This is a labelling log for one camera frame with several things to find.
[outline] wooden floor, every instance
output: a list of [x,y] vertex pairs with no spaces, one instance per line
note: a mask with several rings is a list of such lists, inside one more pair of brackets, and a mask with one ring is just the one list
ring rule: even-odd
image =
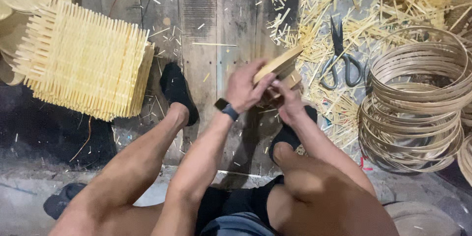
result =
[[[150,35],[170,28],[149,39],[159,47],[162,58],[154,59],[141,114],[131,119],[115,119],[119,149],[155,126],[163,118],[160,105],[164,113],[168,108],[159,87],[160,69],[170,61],[178,62],[199,110],[200,121],[180,132],[165,158],[166,165],[178,165],[183,152],[204,130],[215,111],[213,103],[224,96],[227,80],[235,69],[254,58],[274,58],[284,50],[272,42],[270,30],[266,28],[267,22],[280,12],[274,10],[271,0],[156,0],[160,4],[154,0],[77,1],[111,18],[137,23],[149,29]],[[290,7],[291,11],[284,23],[295,29],[298,0],[287,3],[285,8]],[[237,47],[198,46],[192,45],[193,42]],[[221,170],[266,175],[273,169],[274,164],[264,151],[281,124],[275,118],[277,112],[259,114],[261,111],[251,110],[233,125]]]

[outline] dark shorts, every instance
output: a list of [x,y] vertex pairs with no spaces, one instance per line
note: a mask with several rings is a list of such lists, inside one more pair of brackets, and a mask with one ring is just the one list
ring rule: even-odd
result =
[[274,185],[283,183],[284,176],[279,175],[268,184],[258,188],[236,189],[228,192],[208,187],[198,209],[195,235],[200,235],[202,229],[210,221],[240,212],[256,214],[265,226],[274,230],[268,221],[267,198]]

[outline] hand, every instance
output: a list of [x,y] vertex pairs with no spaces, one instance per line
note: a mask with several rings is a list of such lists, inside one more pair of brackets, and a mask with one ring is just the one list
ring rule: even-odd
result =
[[306,115],[304,109],[306,104],[303,104],[298,90],[293,91],[287,88],[279,80],[274,80],[274,82],[272,82],[272,87],[282,95],[279,104],[280,118],[282,118],[282,120],[290,127],[293,127],[293,125],[296,124],[298,117]]
[[225,99],[239,114],[249,110],[258,103],[264,91],[275,80],[275,74],[265,75],[254,87],[252,82],[256,73],[267,63],[265,59],[259,59],[247,64],[231,74]]

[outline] black slipper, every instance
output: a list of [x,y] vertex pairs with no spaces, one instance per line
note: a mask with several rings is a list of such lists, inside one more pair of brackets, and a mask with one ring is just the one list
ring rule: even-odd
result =
[[195,124],[199,118],[198,110],[190,99],[186,80],[180,67],[176,63],[166,64],[159,83],[169,105],[178,102],[187,107],[189,112],[187,126]]
[[[308,114],[308,116],[316,123],[318,120],[318,113],[316,112],[316,109],[309,105],[306,105],[305,111]],[[270,145],[268,149],[268,156],[270,157],[272,161],[274,161],[274,146],[275,144],[279,142],[288,143],[289,145],[292,146],[294,151],[301,144],[300,139],[298,139],[298,136],[296,135],[292,127],[288,126],[284,122],[282,122],[282,129],[280,129],[280,132],[274,137],[274,140],[272,140],[272,144]]]

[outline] scissor handle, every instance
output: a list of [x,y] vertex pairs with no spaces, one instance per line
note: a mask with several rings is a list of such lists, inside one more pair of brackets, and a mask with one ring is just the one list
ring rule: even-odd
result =
[[[357,84],[359,84],[362,80],[362,75],[363,75],[363,67],[359,61],[357,61],[354,57],[348,54],[343,54],[342,55],[346,67],[346,84],[349,87],[354,87]],[[349,61],[354,64],[354,66],[357,68],[357,73],[358,77],[354,82],[351,82],[351,65],[349,64]]]
[[[330,66],[335,60],[336,58],[338,58],[337,56],[334,56],[333,58],[329,59],[326,64],[323,66],[322,68],[322,76],[325,74],[328,66]],[[334,67],[334,64],[333,66],[331,67],[331,72],[333,74],[333,81],[334,81],[334,85],[330,86],[326,83],[326,81],[324,80],[324,77],[322,78],[321,80],[321,84],[323,87],[325,87],[326,89],[329,89],[329,90],[333,90],[334,88],[336,88],[338,86],[338,73],[336,72],[336,68]]]

